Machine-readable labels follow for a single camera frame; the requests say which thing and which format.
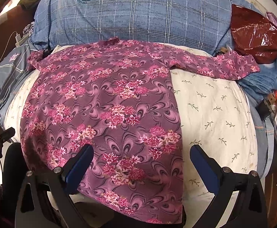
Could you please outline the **purple floral shirt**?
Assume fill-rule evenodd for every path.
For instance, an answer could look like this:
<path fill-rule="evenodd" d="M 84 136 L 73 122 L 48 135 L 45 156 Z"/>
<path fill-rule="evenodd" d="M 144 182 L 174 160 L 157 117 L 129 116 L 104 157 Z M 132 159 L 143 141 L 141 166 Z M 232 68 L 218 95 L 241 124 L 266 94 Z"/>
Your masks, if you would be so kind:
<path fill-rule="evenodd" d="M 184 208 L 181 119 L 170 69 L 239 80 L 259 71 L 252 56 L 197 56 L 160 43 L 113 38 L 46 55 L 25 102 L 21 147 L 28 168 L 62 167 L 94 149 L 79 191 L 145 226 L 179 226 Z"/>

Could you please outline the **grey star-print pillow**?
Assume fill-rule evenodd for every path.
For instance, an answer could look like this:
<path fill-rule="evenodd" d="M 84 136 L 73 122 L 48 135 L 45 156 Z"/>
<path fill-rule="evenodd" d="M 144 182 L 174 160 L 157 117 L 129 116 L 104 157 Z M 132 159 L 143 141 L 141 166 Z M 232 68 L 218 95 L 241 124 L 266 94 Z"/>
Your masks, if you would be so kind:
<path fill-rule="evenodd" d="M 0 125 L 6 116 L 9 105 L 18 93 L 25 79 L 33 71 L 28 58 L 37 48 L 30 40 L 25 41 L 20 47 L 14 48 L 0 62 Z"/>

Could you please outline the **cream leaf-print pillow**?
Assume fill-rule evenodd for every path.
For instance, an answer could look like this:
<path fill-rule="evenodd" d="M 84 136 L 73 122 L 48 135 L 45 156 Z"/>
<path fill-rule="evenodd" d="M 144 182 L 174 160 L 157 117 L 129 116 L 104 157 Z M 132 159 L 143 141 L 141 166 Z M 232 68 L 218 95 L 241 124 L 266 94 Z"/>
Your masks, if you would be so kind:
<path fill-rule="evenodd" d="M 164 45 L 197 56 L 211 57 L 200 50 Z M 257 140 L 247 99 L 235 80 L 207 77 L 177 67 L 171 68 L 170 74 L 181 119 L 182 205 L 187 215 L 186 226 L 192 227 L 211 202 L 213 194 L 206 189 L 190 160 L 191 147 L 199 145 L 221 166 L 228 166 L 234 172 L 248 173 L 257 168 Z M 3 122 L 4 127 L 16 130 L 15 140 L 18 142 L 21 142 L 22 111 L 38 75 L 38 70 L 30 72 L 9 105 Z M 90 202 L 99 204 L 106 214 L 114 211 L 100 201 L 84 196 Z"/>

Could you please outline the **white phone charger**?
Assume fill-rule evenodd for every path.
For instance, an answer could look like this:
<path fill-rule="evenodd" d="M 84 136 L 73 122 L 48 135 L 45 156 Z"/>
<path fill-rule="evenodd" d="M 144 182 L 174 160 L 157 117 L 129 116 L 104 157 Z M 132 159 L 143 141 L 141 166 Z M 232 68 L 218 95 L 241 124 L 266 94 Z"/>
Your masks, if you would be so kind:
<path fill-rule="evenodd" d="M 27 42 L 27 40 L 28 40 L 28 38 L 29 38 L 29 37 L 28 37 L 28 34 L 26 34 L 26 35 L 24 35 L 24 36 L 21 36 L 21 35 L 20 35 L 19 33 L 17 33 L 16 31 L 13 31 L 13 32 L 10 34 L 10 36 L 9 36 L 9 38 L 8 38 L 8 41 L 7 41 L 6 45 L 5 45 L 5 48 L 4 48 L 4 50 L 3 50 L 3 53 L 2 53 L 2 55 L 1 55 L 1 57 L 0 57 L 0 63 L 1 63 L 2 59 L 3 59 L 3 56 L 5 55 L 5 53 L 6 53 L 6 51 L 7 51 L 8 45 L 9 45 L 9 43 L 10 43 L 11 38 L 12 38 L 13 35 L 15 35 L 15 48 L 20 48 L 21 46 L 26 46 L 27 48 L 26 48 L 25 52 L 27 52 L 27 51 L 30 49 L 29 44 L 28 44 L 28 43 L 26 44 L 26 42 Z M 18 59 L 19 56 L 20 56 L 20 53 L 14 53 L 14 54 L 9 58 L 9 63 L 15 62 L 15 61 Z"/>

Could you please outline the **blue jeans pile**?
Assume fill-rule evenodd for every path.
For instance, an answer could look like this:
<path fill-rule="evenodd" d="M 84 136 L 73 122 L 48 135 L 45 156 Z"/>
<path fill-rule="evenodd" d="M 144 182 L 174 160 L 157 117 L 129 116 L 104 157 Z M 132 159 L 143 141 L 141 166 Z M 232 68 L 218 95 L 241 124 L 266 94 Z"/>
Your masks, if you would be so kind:
<path fill-rule="evenodd" d="M 257 105 L 268 94 L 277 90 L 277 59 L 271 64 L 262 64 L 260 71 L 251 73 L 237 81 L 249 101 L 251 116 L 257 139 L 257 172 L 260 178 L 266 177 L 270 171 L 274 153 L 274 127 L 270 118 L 261 118 Z"/>

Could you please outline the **red plastic bag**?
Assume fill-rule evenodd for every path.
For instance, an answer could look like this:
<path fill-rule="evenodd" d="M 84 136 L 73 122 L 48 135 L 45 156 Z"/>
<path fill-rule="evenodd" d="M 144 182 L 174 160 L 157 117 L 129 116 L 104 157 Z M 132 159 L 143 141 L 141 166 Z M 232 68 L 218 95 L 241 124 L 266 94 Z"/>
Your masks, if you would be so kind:
<path fill-rule="evenodd" d="M 258 12 L 233 4 L 230 32 L 239 54 L 253 56 L 258 64 L 277 59 L 277 26 Z"/>

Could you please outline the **blue plaid quilt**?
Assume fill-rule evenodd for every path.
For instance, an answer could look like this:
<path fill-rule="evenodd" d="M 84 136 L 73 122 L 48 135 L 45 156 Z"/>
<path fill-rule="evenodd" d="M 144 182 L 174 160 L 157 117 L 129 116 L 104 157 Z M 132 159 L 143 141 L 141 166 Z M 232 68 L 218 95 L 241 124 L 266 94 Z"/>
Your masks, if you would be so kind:
<path fill-rule="evenodd" d="M 46 49 L 118 37 L 214 55 L 233 45 L 232 5 L 255 9 L 246 0 L 41 0 L 31 41 Z"/>

